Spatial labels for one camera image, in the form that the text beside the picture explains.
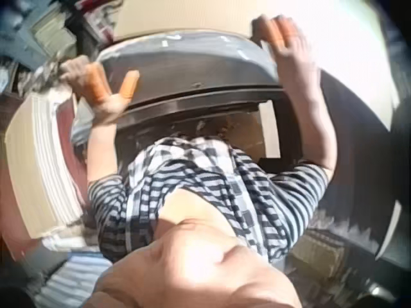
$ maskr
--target person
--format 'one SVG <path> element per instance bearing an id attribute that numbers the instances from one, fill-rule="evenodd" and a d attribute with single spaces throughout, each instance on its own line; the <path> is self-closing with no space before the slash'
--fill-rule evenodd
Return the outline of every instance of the person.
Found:
<path id="1" fill-rule="evenodd" d="M 63 79 L 96 114 L 89 199 L 101 252 L 114 262 L 84 307 L 301 307 L 292 283 L 271 263 L 308 226 L 333 177 L 337 141 L 304 35 L 283 16 L 262 16 L 253 27 L 271 45 L 301 131 L 303 159 L 276 175 L 216 138 L 167 137 L 138 154 L 125 187 L 115 120 L 138 74 L 129 73 L 119 94 L 111 94 L 98 64 L 82 58 L 81 65 L 64 65 Z"/>

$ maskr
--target hand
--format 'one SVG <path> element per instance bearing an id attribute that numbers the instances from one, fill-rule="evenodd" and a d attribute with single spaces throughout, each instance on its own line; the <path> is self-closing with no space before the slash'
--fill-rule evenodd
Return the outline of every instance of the hand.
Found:
<path id="1" fill-rule="evenodd" d="M 138 71 L 129 71 L 118 94 L 111 92 L 104 68 L 98 62 L 90 63 L 86 56 L 79 56 L 62 64 L 62 80 L 73 91 L 83 96 L 92 107 L 95 124 L 113 123 L 127 108 L 139 79 Z"/>
<path id="2" fill-rule="evenodd" d="M 263 15 L 253 22 L 253 32 L 257 39 L 270 44 L 280 83 L 291 99 L 321 93 L 320 69 L 311 57 L 306 37 L 291 18 L 268 20 Z"/>

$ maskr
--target sleeve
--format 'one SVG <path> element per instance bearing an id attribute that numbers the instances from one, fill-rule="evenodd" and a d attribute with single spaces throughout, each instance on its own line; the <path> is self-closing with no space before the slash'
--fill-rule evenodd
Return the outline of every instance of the sleeve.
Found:
<path id="1" fill-rule="evenodd" d="M 127 254 L 125 225 L 127 193 L 123 178 L 109 175 L 89 186 L 89 200 L 97 224 L 101 253 L 111 262 Z"/>
<path id="2" fill-rule="evenodd" d="M 291 171 L 270 175 L 270 179 L 277 216 L 288 238 L 288 251 L 307 228 L 326 191 L 328 178 L 321 167 L 302 162 Z"/>

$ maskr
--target striped shirt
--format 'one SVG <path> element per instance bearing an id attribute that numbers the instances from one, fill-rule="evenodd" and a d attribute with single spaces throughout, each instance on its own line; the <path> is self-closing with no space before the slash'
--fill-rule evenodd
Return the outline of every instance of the striped shirt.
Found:
<path id="1" fill-rule="evenodd" d="M 119 175 L 89 187 L 100 250 L 116 262 L 149 245 L 167 195 L 186 189 L 203 197 L 227 219 L 236 236 L 268 262 L 283 257 L 302 235 L 328 179 L 314 164 L 266 174 L 242 150 L 213 138 L 164 138 Z"/>

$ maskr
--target black and white striped shirt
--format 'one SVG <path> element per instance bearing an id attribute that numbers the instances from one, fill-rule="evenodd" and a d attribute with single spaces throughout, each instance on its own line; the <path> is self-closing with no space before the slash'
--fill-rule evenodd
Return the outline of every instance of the black and white striped shirt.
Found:
<path id="1" fill-rule="evenodd" d="M 273 262 L 302 235 L 328 184 L 307 162 L 268 175 L 242 150 L 213 138 L 161 139 L 128 173 L 128 187 L 119 175 L 89 187 L 100 250 L 113 262 L 153 241 L 159 211 L 177 188 L 214 205 L 244 244 Z"/>

